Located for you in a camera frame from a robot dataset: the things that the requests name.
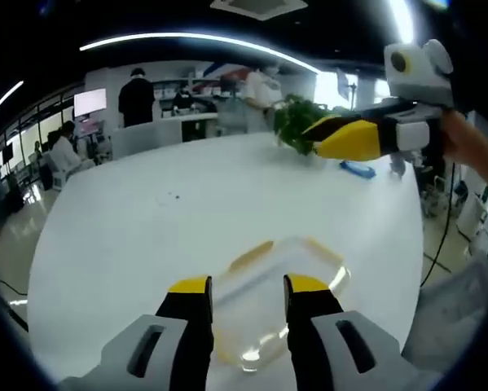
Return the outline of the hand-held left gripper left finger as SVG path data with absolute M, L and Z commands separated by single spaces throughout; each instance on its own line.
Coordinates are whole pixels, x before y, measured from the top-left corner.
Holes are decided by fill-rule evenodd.
M 174 284 L 155 314 L 144 314 L 101 350 L 99 364 L 61 390 L 205 390 L 214 338 L 212 278 Z

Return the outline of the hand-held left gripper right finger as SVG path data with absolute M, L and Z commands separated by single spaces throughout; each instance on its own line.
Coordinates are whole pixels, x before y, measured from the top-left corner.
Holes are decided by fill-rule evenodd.
M 344 311 L 316 278 L 284 276 L 288 349 L 299 390 L 429 390 L 431 374 L 358 311 Z

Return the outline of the person's right hand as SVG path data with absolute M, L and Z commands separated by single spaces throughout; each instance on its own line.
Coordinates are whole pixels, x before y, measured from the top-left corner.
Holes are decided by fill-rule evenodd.
M 457 163 L 474 165 L 481 134 L 455 110 L 443 110 L 441 131 L 444 154 Z

